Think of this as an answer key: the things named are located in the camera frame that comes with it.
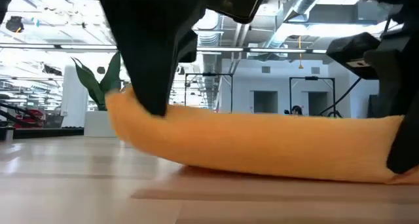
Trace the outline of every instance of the orange towel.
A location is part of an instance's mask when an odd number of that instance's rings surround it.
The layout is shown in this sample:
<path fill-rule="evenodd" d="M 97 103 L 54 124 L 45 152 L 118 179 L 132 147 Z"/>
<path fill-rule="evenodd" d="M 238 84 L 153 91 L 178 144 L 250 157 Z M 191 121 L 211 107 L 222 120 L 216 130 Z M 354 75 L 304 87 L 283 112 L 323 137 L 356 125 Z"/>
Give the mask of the orange towel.
<path fill-rule="evenodd" d="M 181 164 L 250 174 L 373 183 L 417 183 L 397 176 L 386 159 L 403 117 L 329 119 L 216 114 L 168 106 L 150 115 L 129 89 L 107 96 L 120 139 Z"/>

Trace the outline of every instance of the black machine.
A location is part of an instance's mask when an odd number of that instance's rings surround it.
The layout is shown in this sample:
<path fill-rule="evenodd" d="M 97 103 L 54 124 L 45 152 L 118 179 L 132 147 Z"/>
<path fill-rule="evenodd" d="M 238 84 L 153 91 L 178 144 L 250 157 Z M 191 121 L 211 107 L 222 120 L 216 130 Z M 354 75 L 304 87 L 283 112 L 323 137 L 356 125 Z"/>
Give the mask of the black machine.
<path fill-rule="evenodd" d="M 0 21 L 10 0 L 0 0 Z M 191 30 L 205 9 L 250 23 L 262 0 L 99 0 L 132 86 L 141 104 L 165 115 L 179 62 L 193 62 L 197 35 Z M 385 32 L 379 41 L 363 33 L 333 41 L 327 55 L 364 79 L 380 80 L 379 117 L 406 115 L 387 166 L 402 174 L 419 164 L 419 69 L 414 47 L 419 43 L 416 0 L 376 0 L 394 4 L 391 19 L 402 30 Z"/>

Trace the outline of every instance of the wooden table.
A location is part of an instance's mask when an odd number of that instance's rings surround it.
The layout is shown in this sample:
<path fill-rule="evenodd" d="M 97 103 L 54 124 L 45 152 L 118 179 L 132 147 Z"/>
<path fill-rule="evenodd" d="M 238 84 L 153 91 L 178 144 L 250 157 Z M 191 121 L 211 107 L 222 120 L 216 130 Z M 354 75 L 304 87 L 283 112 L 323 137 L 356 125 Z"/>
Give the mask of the wooden table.
<path fill-rule="evenodd" d="M 188 168 L 114 139 L 0 144 L 7 224 L 419 223 L 419 187 Z"/>

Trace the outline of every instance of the white pillar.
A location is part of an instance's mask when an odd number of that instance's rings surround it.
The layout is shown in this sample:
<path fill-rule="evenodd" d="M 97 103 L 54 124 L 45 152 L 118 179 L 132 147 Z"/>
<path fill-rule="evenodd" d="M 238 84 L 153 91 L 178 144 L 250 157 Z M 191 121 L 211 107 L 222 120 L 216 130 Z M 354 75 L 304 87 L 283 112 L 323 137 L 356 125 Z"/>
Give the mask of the white pillar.
<path fill-rule="evenodd" d="M 87 112 L 88 91 L 80 83 L 74 65 L 68 65 L 64 70 L 63 98 L 61 116 L 64 116 L 62 127 L 84 127 Z"/>

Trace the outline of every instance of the metal frame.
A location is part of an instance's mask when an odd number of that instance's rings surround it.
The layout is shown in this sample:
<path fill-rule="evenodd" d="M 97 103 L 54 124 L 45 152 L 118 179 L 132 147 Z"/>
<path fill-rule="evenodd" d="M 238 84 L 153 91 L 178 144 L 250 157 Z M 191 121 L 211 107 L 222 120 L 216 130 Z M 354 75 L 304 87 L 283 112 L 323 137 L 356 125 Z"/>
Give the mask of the metal frame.
<path fill-rule="evenodd" d="M 233 112 L 233 79 L 234 74 L 232 73 L 186 73 L 185 74 L 185 103 L 184 106 L 186 106 L 186 99 L 187 99 L 187 85 L 188 85 L 188 76 L 203 76 L 203 77 L 225 77 L 229 76 L 231 78 L 231 84 L 230 84 L 230 92 L 231 92 L 231 113 Z"/>
<path fill-rule="evenodd" d="M 301 80 L 305 80 L 305 81 L 318 81 L 318 80 L 323 80 L 324 83 L 326 83 L 330 88 L 332 88 L 333 91 L 333 114 L 335 116 L 337 116 L 336 114 L 336 87 L 335 87 L 335 78 L 333 77 L 290 77 L 289 78 L 289 112 L 292 111 L 293 108 L 293 88 L 296 84 L 294 84 L 294 86 L 292 86 L 292 82 L 293 79 L 301 79 Z M 327 83 L 325 80 L 331 80 L 332 81 L 332 86 L 329 85 L 329 83 Z"/>

